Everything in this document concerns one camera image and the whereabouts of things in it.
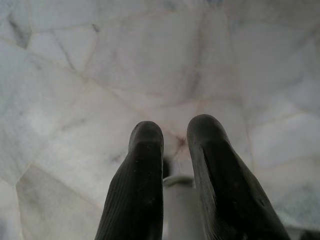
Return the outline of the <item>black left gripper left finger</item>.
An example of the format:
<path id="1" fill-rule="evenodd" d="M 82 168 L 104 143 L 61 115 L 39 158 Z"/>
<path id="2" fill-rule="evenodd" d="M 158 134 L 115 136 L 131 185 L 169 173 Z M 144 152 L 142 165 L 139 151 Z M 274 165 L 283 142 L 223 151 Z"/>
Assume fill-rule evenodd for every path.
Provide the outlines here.
<path id="1" fill-rule="evenodd" d="M 162 240 L 163 150 L 160 127 L 139 122 L 112 178 L 94 240 Z"/>

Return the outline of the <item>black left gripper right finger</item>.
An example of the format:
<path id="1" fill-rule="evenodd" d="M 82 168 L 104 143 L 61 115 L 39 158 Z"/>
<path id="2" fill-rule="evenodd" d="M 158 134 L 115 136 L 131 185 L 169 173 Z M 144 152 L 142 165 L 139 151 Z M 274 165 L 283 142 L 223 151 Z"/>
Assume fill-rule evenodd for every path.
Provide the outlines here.
<path id="1" fill-rule="evenodd" d="M 290 240 L 255 175 L 211 115 L 187 127 L 206 240 Z"/>

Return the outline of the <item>pale green floor mat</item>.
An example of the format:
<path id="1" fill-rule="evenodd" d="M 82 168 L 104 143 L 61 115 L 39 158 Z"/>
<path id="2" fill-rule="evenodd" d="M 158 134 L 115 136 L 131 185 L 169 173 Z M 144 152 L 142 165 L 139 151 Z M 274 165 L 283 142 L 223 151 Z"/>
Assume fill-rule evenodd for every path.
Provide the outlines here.
<path id="1" fill-rule="evenodd" d="M 275 201 L 274 209 L 288 227 L 320 231 L 320 188 L 304 185 Z"/>

